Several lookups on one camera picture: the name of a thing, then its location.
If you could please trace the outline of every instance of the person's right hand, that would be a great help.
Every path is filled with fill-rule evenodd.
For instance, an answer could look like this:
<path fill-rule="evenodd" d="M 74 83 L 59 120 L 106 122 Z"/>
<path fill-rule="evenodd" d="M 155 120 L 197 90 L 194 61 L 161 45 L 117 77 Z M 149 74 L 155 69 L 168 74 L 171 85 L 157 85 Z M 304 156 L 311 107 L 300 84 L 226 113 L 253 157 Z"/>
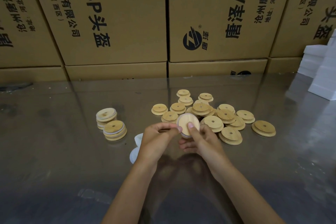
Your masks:
<path fill-rule="evenodd" d="M 208 164 L 212 175 L 218 180 L 218 171 L 223 169 L 223 165 L 231 165 L 231 163 L 216 134 L 212 132 L 208 125 L 202 125 L 199 132 L 189 122 L 188 129 L 194 141 L 179 140 L 180 149 L 184 150 L 184 152 L 199 154 Z"/>

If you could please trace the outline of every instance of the hand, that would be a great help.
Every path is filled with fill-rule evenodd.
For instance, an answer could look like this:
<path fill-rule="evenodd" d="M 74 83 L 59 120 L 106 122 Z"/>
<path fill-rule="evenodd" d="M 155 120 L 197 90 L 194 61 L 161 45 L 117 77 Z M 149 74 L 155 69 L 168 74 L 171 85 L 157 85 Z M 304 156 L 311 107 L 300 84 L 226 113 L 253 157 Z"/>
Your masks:
<path fill-rule="evenodd" d="M 159 133 L 159 130 L 169 129 L 167 132 Z M 181 133 L 182 127 L 173 123 L 161 122 L 150 125 L 145 129 L 142 136 L 141 146 L 136 163 L 149 165 L 156 171 L 158 160 L 166 150 L 170 140 Z"/>
<path fill-rule="evenodd" d="M 212 132 L 208 125 L 202 125 L 199 132 L 194 125 L 189 122 L 188 129 L 194 141 L 188 142 L 181 139 L 179 141 L 180 149 L 183 149 L 184 152 L 199 154 L 208 164 L 212 175 L 218 180 L 218 171 L 223 169 L 223 165 L 231 165 L 231 163 L 216 134 Z"/>

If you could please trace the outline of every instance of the person's right arm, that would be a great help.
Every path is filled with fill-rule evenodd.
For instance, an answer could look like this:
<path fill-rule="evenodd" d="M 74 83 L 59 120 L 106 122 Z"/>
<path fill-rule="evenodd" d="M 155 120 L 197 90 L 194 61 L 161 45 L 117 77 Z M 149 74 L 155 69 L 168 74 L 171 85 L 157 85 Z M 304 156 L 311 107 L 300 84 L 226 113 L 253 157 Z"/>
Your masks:
<path fill-rule="evenodd" d="M 215 179 L 223 186 L 245 224 L 285 223 L 231 164 L 215 133 L 207 126 L 201 126 L 201 133 L 190 122 L 188 128 L 194 141 L 179 141 L 184 152 L 202 156 Z"/>

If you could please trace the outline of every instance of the stack of white foam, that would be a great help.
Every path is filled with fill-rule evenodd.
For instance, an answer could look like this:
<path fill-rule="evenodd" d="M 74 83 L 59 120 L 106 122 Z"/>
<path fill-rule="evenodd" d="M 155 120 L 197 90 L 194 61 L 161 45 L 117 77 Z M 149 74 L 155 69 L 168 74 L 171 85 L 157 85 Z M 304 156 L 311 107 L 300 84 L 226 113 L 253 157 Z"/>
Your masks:
<path fill-rule="evenodd" d="M 315 78 L 318 68 L 322 65 L 327 49 L 327 45 L 307 45 L 297 72 Z"/>
<path fill-rule="evenodd" d="M 308 91 L 328 100 L 336 100 L 336 30 L 327 47 L 323 62 Z"/>

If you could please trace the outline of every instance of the forearm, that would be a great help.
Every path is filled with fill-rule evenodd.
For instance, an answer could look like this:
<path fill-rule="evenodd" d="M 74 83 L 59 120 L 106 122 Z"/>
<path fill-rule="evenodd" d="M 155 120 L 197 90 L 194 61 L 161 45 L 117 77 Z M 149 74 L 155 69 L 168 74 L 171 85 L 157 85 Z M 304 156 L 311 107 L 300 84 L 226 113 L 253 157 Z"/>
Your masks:
<path fill-rule="evenodd" d="M 154 170 L 152 167 L 135 162 L 108 209 L 102 224 L 138 223 L 153 175 Z"/>
<path fill-rule="evenodd" d="M 218 176 L 220 184 L 245 224 L 284 223 L 252 184 L 231 163 L 223 162 Z"/>

